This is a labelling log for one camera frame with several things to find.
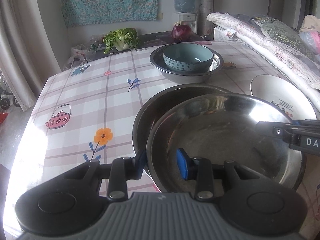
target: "white plate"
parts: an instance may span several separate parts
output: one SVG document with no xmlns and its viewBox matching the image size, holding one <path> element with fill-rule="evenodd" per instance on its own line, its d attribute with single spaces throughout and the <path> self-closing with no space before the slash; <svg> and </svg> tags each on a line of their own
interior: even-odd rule
<svg viewBox="0 0 320 240">
<path fill-rule="evenodd" d="M 316 113 L 305 95 L 282 78 L 256 76 L 251 81 L 251 94 L 273 103 L 293 120 L 316 119 Z"/>
</svg>

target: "red object on floor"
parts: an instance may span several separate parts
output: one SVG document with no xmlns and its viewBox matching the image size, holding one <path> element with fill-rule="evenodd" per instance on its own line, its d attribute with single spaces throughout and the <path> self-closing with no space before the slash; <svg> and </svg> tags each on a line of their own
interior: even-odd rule
<svg viewBox="0 0 320 240">
<path fill-rule="evenodd" d="M 0 113 L 0 124 L 3 123 L 4 119 L 6 119 L 8 113 Z"/>
</svg>

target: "curtain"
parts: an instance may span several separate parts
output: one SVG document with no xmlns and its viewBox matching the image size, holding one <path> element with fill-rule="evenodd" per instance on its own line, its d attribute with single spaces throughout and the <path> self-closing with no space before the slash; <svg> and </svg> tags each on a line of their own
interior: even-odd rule
<svg viewBox="0 0 320 240">
<path fill-rule="evenodd" d="M 0 0 L 0 69 L 23 111 L 61 72 L 36 0 Z"/>
</svg>

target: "cabbage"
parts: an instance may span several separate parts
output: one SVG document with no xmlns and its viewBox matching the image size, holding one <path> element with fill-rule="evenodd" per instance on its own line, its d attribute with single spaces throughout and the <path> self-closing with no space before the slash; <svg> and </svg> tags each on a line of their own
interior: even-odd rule
<svg viewBox="0 0 320 240">
<path fill-rule="evenodd" d="M 104 51 L 107 54 L 112 47 L 116 47 L 118 51 L 126 49 L 137 49 L 140 46 L 140 39 L 135 29 L 126 28 L 116 31 L 111 31 L 104 36 L 103 42 L 106 44 Z"/>
</svg>

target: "onion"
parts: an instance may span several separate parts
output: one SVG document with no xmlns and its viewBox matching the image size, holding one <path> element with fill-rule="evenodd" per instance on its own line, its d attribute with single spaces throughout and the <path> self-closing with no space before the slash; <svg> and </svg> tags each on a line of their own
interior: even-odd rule
<svg viewBox="0 0 320 240">
<path fill-rule="evenodd" d="M 174 24 L 171 37 L 174 42 L 186 42 L 189 41 L 192 30 L 188 25 L 182 25 L 181 22 Z"/>
</svg>

